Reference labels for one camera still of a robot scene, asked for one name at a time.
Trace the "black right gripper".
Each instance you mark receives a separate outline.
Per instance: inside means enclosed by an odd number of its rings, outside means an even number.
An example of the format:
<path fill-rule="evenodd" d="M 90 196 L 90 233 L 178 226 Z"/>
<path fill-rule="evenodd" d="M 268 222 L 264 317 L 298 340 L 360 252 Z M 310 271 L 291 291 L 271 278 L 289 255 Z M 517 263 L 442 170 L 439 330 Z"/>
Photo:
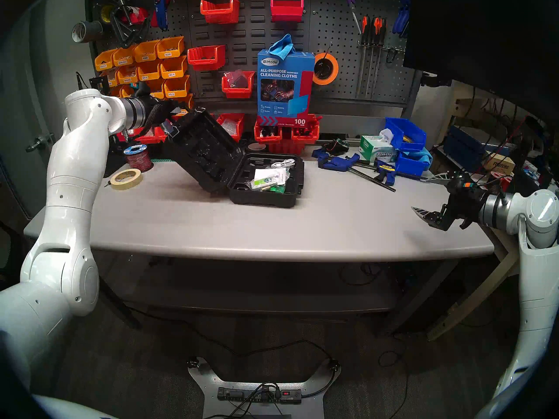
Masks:
<path fill-rule="evenodd" d="M 479 212 L 485 204 L 485 190 L 473 184 L 459 184 L 461 172 L 444 172 L 426 178 L 426 183 L 452 185 L 448 187 L 448 204 L 443 204 L 440 211 L 427 211 L 412 207 L 414 213 L 430 227 L 448 231 L 455 220 L 462 220 L 460 228 L 467 228 L 478 222 Z"/>

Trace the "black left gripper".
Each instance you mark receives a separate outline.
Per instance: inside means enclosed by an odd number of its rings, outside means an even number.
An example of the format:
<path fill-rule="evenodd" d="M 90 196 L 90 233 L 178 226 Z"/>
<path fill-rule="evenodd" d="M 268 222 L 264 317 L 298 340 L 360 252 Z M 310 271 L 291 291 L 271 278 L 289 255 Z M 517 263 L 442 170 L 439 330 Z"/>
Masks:
<path fill-rule="evenodd" d="M 145 128 L 159 126 L 173 114 L 187 114 L 188 104 L 184 101 L 161 100 L 151 95 L 144 97 Z"/>

